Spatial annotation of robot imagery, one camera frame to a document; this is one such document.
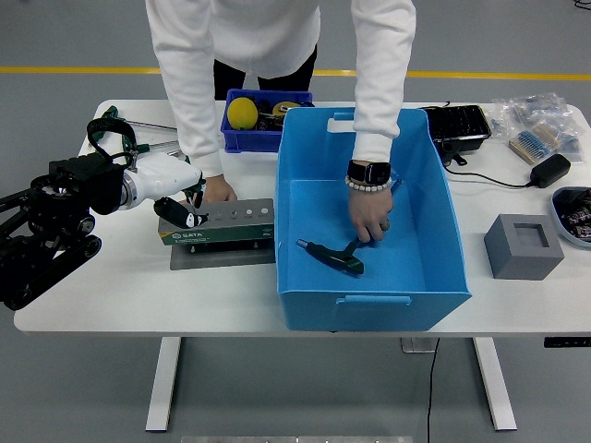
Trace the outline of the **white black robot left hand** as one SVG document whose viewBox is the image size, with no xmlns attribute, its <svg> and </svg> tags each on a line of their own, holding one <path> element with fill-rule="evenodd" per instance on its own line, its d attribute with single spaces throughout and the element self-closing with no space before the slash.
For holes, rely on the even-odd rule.
<svg viewBox="0 0 591 443">
<path fill-rule="evenodd" d="M 196 213 L 205 188 L 201 170 L 157 152 L 140 158 L 134 171 L 125 170 L 120 209 L 129 210 L 151 199 L 161 218 L 181 229 L 194 228 L 208 219 Z"/>
</svg>

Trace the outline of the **person's left hand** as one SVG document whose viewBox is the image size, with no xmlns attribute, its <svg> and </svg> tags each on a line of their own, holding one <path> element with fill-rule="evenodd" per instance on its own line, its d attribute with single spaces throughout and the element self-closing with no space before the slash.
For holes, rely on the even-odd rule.
<svg viewBox="0 0 591 443">
<path fill-rule="evenodd" d="M 390 212 L 393 209 L 392 192 L 389 188 L 367 192 L 348 190 L 350 221 L 362 243 L 381 241 L 390 230 Z"/>
</svg>

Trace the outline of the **person's right hand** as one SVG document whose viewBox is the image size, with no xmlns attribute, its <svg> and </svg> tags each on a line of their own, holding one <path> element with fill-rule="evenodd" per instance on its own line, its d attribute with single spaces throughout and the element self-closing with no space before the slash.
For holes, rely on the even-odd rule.
<svg viewBox="0 0 591 443">
<path fill-rule="evenodd" d="M 204 202 L 237 201 L 237 195 L 223 174 L 206 178 Z"/>
</svg>

